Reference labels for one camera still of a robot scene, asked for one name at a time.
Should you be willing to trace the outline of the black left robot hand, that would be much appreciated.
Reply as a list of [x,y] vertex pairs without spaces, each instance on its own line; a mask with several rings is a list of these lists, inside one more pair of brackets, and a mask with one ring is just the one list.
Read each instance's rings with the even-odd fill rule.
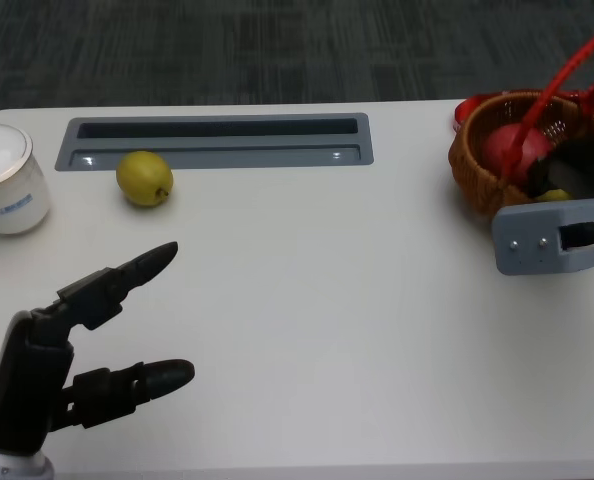
[[74,359],[71,330],[95,330],[116,317],[128,293],[160,274],[177,252],[177,243],[163,244],[59,290],[45,308],[13,317],[0,354],[0,453],[32,456],[51,432],[131,415],[193,380],[193,364],[172,359],[100,368],[65,384]]

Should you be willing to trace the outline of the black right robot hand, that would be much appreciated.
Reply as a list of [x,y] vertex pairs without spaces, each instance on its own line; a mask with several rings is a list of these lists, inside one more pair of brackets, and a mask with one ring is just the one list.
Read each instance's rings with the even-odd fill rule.
[[528,168],[531,197],[557,189],[574,199],[594,198],[594,136],[563,141]]

